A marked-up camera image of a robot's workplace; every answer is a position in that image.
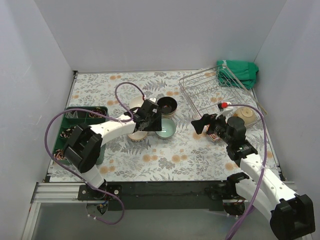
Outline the pale green checked bowl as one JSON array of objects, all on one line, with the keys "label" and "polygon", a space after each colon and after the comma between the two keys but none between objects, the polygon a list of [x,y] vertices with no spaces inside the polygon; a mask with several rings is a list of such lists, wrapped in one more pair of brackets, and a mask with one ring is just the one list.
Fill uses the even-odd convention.
[{"label": "pale green checked bowl", "polygon": [[176,133],[176,124],[168,118],[163,118],[161,120],[162,129],[156,131],[155,134],[162,139],[169,139]]}]

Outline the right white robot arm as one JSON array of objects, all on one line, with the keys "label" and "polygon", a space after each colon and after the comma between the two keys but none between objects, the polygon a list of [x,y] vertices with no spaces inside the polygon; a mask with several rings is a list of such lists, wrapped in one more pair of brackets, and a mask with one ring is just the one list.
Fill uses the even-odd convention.
[{"label": "right white robot arm", "polygon": [[269,221],[279,240],[295,240],[316,230],[314,206],[306,195],[299,195],[264,167],[257,150],[246,139],[243,119],[204,114],[191,122],[197,134],[208,127],[207,134],[218,135],[226,144],[229,158],[242,170],[228,177],[227,195],[247,199]]}]

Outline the beige gold dotted bowl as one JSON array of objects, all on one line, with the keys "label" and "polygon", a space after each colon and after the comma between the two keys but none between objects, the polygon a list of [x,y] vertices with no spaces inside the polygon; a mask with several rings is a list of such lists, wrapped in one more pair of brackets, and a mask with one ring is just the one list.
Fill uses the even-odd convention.
[{"label": "beige gold dotted bowl", "polygon": [[157,105],[159,106],[161,113],[169,114],[177,111],[178,103],[170,96],[161,97],[157,100]]}]

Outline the white blue striped bowl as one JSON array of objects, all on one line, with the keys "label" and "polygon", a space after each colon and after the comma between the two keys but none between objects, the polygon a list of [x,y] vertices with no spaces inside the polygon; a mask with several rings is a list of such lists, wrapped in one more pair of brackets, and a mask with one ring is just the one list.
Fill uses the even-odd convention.
[{"label": "white blue striped bowl", "polygon": [[147,131],[136,131],[134,133],[130,133],[127,137],[133,142],[143,141],[148,136]]}]

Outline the orange plastic bowl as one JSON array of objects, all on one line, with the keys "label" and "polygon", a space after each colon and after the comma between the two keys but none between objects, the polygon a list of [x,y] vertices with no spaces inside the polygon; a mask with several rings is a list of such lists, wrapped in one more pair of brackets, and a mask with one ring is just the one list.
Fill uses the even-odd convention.
[{"label": "orange plastic bowl", "polygon": [[212,133],[212,134],[206,134],[213,142],[216,142],[220,139],[219,136],[217,136],[215,133]]}]

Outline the plain white bowl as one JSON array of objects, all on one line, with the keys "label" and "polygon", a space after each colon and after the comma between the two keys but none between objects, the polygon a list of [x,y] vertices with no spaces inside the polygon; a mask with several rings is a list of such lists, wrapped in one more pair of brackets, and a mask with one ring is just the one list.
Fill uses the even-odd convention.
[{"label": "plain white bowl", "polygon": [[135,96],[129,103],[129,109],[135,110],[137,108],[140,108],[143,105],[144,101],[145,99],[142,95]]}]

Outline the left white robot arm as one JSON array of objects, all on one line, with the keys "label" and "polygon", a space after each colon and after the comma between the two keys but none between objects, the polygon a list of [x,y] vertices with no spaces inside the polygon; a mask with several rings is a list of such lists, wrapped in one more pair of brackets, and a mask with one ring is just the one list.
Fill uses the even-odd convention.
[{"label": "left white robot arm", "polygon": [[95,200],[101,200],[107,193],[107,183],[96,166],[101,147],[124,135],[161,129],[160,107],[146,99],[142,106],[132,108],[114,120],[93,125],[78,124],[64,145],[63,154],[90,187],[89,194]]}]

